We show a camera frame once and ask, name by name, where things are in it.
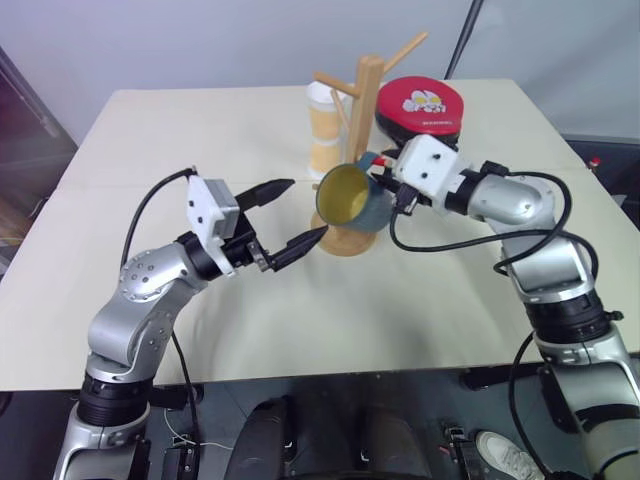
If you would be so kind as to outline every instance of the wooden pole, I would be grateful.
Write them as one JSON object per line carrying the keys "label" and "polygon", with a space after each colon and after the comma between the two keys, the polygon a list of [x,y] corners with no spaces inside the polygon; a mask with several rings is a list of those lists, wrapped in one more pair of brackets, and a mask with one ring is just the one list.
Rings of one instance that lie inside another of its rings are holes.
{"label": "wooden pole", "polygon": [[353,99],[346,162],[355,162],[367,150],[369,134],[376,109],[378,89],[384,75],[384,60],[378,55],[365,55],[358,62],[356,91]]}
{"label": "wooden pole", "polygon": [[384,73],[389,72],[389,70],[395,67],[398,62],[400,62],[400,60],[409,55],[409,53],[411,53],[414,48],[420,45],[428,36],[429,34],[427,32],[422,32],[413,37],[409,43],[402,47],[393,57],[389,59],[387,63],[384,64]]}
{"label": "wooden pole", "polygon": [[331,88],[335,88],[336,90],[340,90],[347,95],[351,95],[353,98],[358,98],[360,96],[357,84],[355,87],[352,87],[348,83],[345,83],[338,78],[332,77],[331,75],[327,75],[324,72],[314,72],[313,79],[316,82],[324,83]]}

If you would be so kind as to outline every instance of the white wall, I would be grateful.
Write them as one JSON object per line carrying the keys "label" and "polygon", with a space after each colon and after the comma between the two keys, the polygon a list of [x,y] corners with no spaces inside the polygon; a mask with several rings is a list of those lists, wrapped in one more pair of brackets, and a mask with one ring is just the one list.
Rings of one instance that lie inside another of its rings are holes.
{"label": "white wall", "polygon": [[76,141],[120,88],[353,79],[428,29],[393,75],[441,77],[469,0],[3,0],[0,46]]}
{"label": "white wall", "polygon": [[[0,46],[76,141],[120,88],[352,79],[367,52],[430,38],[392,72],[441,78],[470,0],[3,0]],[[638,0],[486,0],[455,77],[514,78],[562,133],[639,138]]]}
{"label": "white wall", "polygon": [[638,0],[485,0],[455,78],[516,80],[565,134],[640,138]]}

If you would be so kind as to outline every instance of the wooden stand base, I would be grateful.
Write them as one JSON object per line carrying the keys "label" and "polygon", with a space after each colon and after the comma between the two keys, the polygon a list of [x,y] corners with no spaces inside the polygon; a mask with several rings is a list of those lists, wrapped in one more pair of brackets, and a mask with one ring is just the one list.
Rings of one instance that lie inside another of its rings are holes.
{"label": "wooden stand base", "polygon": [[[311,228],[326,225],[317,212],[311,217]],[[358,232],[348,228],[329,226],[329,230],[320,240],[320,248],[338,257],[353,257],[369,250],[376,239],[375,233]]]}

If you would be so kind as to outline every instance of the wooden peg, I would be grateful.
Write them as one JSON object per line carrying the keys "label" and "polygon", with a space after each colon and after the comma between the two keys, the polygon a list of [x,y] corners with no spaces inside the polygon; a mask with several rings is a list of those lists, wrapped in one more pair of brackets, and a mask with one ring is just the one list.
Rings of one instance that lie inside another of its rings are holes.
{"label": "wooden peg", "polygon": [[340,79],[332,77],[331,75],[327,75],[324,72],[315,72],[313,74],[313,79],[317,82],[324,83],[325,85],[328,85],[331,88],[340,90],[341,92],[344,92],[347,95],[351,95],[353,98],[358,98],[360,96],[360,91],[358,90],[357,85],[355,87],[352,87],[348,83],[345,83]]}
{"label": "wooden peg", "polygon": [[411,53],[411,50],[420,45],[428,36],[428,32],[422,32],[413,37],[413,39],[411,39],[409,43],[402,47],[393,57],[389,59],[389,61],[387,61],[387,63],[384,64],[384,73],[387,73],[389,70],[395,67],[398,62],[400,62],[400,60],[409,55],[409,53]]}
{"label": "wooden peg", "polygon": [[344,112],[344,105],[342,105],[342,100],[340,100],[340,97],[338,96],[338,91],[335,88],[331,89],[331,98],[333,99],[333,103],[335,104],[336,110],[338,111],[338,116],[340,117],[342,126],[344,127],[348,135],[349,119],[347,118],[347,114]]}

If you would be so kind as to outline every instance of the red lid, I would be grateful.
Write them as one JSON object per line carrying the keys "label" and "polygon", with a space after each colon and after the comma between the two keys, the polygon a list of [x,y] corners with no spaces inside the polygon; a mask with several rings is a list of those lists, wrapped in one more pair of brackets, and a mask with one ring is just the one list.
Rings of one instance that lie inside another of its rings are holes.
{"label": "red lid", "polygon": [[378,112],[416,133],[451,135],[462,127],[462,97],[427,77],[402,77],[378,92]]}

